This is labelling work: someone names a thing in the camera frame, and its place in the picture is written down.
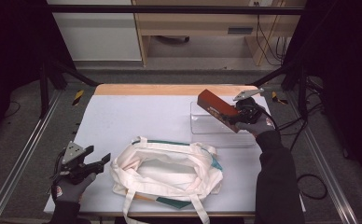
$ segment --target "clear plastic container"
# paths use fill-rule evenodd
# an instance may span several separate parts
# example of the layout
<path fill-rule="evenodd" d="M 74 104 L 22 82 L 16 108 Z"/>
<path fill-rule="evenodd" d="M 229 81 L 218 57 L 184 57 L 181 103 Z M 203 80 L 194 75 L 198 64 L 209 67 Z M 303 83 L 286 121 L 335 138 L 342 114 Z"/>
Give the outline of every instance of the clear plastic container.
<path fill-rule="evenodd" d="M 190 131 L 192 142 L 202 142 L 216 148 L 241 148 L 255 145 L 255 137 L 244 130 L 235 133 L 201 108 L 190 104 Z"/>

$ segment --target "black sleeve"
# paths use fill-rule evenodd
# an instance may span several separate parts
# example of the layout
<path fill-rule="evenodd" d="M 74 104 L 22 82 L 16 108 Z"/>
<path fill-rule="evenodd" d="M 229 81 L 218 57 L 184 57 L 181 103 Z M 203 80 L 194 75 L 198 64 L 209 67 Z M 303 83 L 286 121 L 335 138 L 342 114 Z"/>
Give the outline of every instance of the black sleeve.
<path fill-rule="evenodd" d="M 262 149 L 262 170 L 257 180 L 255 223 L 304 223 L 291 152 L 276 131 L 261 133 L 257 143 Z"/>
<path fill-rule="evenodd" d="M 55 211 L 48 224 L 77 224 L 79 203 L 56 202 Z"/>

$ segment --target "white tote bag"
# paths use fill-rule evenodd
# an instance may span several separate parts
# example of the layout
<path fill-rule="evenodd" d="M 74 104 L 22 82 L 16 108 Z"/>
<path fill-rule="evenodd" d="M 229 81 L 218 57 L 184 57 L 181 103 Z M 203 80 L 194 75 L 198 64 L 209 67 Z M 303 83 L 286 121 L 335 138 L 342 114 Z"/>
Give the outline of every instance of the white tote bag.
<path fill-rule="evenodd" d="M 144 137 L 136 138 L 111 162 L 110 172 L 113 191 L 126 195 L 123 216 L 129 224 L 142 223 L 127 216 L 133 198 L 177 208 L 192 203 L 202 223 L 210 223 L 202 200 L 219 193 L 223 178 L 214 147 Z"/>

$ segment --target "hand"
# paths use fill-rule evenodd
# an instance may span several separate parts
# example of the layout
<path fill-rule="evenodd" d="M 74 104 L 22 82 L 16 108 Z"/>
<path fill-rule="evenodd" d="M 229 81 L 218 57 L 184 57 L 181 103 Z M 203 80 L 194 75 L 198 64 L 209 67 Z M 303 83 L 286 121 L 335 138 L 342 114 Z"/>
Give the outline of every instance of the hand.
<path fill-rule="evenodd" d="M 77 185 L 71 183 L 67 178 L 62 178 L 56 185 L 56 201 L 79 203 L 85 189 L 96 179 L 96 174 L 88 175 Z"/>
<path fill-rule="evenodd" d="M 265 114 L 262 114 L 255 124 L 237 122 L 236 127 L 240 130 L 249 131 L 255 137 L 257 137 L 260 133 L 274 130 L 272 120 Z"/>

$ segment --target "canvas bag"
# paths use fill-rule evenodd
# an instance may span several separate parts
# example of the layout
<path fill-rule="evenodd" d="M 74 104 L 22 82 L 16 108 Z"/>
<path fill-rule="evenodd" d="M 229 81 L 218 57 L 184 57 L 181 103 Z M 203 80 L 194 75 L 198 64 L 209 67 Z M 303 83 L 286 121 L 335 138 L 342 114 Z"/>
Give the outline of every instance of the canvas bag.
<path fill-rule="evenodd" d="M 208 224 L 202 200 L 219 193 L 223 178 L 214 147 L 141 136 L 111 162 L 110 173 L 115 181 L 113 191 L 126 195 L 123 216 L 129 224 L 143 223 L 127 217 L 133 198 L 178 208 L 192 203 L 202 223 Z"/>

